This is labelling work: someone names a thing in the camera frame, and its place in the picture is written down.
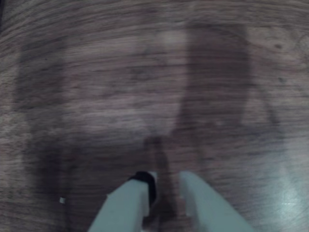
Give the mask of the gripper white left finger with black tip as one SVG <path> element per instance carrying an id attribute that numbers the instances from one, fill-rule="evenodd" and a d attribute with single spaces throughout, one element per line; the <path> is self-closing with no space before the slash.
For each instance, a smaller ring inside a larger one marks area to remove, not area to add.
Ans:
<path id="1" fill-rule="evenodd" d="M 157 173 L 138 171 L 107 195 L 89 232 L 140 232 L 157 200 Z"/>

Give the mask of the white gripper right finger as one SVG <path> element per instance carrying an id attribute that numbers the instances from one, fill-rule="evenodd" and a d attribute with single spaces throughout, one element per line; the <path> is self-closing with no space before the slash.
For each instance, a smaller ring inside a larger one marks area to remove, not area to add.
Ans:
<path id="1" fill-rule="evenodd" d="M 231 204 L 197 174 L 180 172 L 180 195 L 195 232 L 253 232 Z"/>

